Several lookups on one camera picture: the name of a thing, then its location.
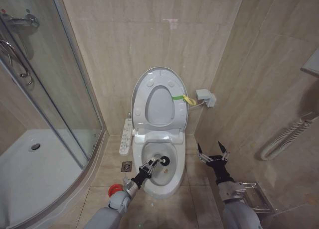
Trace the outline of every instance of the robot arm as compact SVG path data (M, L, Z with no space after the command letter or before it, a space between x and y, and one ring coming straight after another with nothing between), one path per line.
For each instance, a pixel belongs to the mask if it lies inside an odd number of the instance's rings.
M229 153L220 142L218 144L223 155L208 157L203 154L198 144L198 157L207 166L213 168L216 174L219 195L225 204L223 218L227 229L262 229L257 214L242 202L244 186L242 183L235 182L225 168Z
M135 178L124 180L124 190L118 191L110 197L106 207L100 208L88 221L84 229L117 229L124 213L127 212L131 200L141 188L143 181L152 177L152 172L160 162L162 165L169 164L169 158L152 158L139 168Z

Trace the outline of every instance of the white toilet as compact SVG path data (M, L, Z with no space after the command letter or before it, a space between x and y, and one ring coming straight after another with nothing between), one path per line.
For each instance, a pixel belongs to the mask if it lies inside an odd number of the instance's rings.
M143 183L145 192L157 199L168 198L178 189L185 167L185 127L188 105L172 97L187 95L181 78L171 69L154 67L135 85L132 95L133 158L136 172L152 157L167 156L152 178Z

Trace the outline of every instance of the glass panel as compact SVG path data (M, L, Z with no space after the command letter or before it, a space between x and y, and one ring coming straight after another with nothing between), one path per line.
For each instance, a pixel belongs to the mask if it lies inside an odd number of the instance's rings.
M45 101L36 79L34 86L37 96ZM50 104L43 103L50 111ZM74 157L0 64L0 228L11 228L41 212L81 172Z
M23 61L22 58L15 57L15 54L13 53L13 51L11 51L11 48L7 47L7 45L4 44L3 39L11 39L8 35L5 35L5 31L1 29L2 26L3 25L1 25L0 22L0 41L2 41L0 44L0 65L3 67L2 71L4 71L4 73L1 73L2 83L4 84L7 81L13 82L13 78L20 83L20 86L24 89L26 94L29 94L32 100L36 102L37 107L39 108L39 110L41 110L43 116L47 118L52 127L58 129L57 134L59 134L61 140L66 145L68 150L71 152L74 159L79 163L81 167L84 167L88 162L87 158L83 154L82 149L74 139L71 132L68 130L67 125L63 121L62 117L60 116L59 112L57 111L56 107L54 106L50 98L48 97L48 94L42 87L37 77L34 76L32 73L30 76L25 78L19 77L20 74L23 74L26 72L26 70L28 70L27 64ZM4 92L6 93L5 100L8 100L10 99L10 97L12 97L12 95L9 94L10 90ZM23 111L24 118L27 118L30 121L32 121L32 116L33 111Z
M3 21L89 158L102 126L53 0L0 0ZM9 20L9 17L24 20ZM65 128L58 127L63 135Z

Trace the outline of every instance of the shower drain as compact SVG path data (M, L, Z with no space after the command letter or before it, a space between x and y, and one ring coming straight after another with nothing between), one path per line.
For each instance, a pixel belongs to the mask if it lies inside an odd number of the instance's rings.
M36 143L34 145L31 146L31 150L35 151L37 150L41 145L39 143Z
M121 172L131 172L132 170L132 161L122 162Z

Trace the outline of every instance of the floor tile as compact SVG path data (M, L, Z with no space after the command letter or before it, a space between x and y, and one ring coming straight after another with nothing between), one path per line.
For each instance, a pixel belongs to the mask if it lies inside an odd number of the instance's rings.
M118 229L157 229L160 205L142 189L129 205L128 212L121 219Z
M79 198L79 201L71 210L59 218L49 229L76 229L88 191Z
M92 216L107 205L109 187L91 187L79 219L77 229L82 229Z
M210 186L190 186L199 229L223 229Z
M159 200L160 229L197 229L197 218L189 186L180 186L170 198Z
M187 172L186 172L186 168L184 169L184 175L183 175L183 179L181 181L181 186L186 186L186 185L189 185L189 182L188 182L188 176L187 176Z
M108 187L92 187L87 196L77 229L108 201ZM119 229L197 229L195 208L189 186L180 186L176 193L157 200L139 190L121 219Z
M106 145L104 155L119 155L121 138L122 136L111 135Z
M197 142L194 135L186 135L186 154L197 154Z
M206 167L196 154L186 155L186 171L190 185L209 185Z
M104 155L100 168L91 184L92 187L107 187L116 183L123 183L123 178L135 177L134 168L129 173L121 172L122 162L132 161L133 157L120 155Z

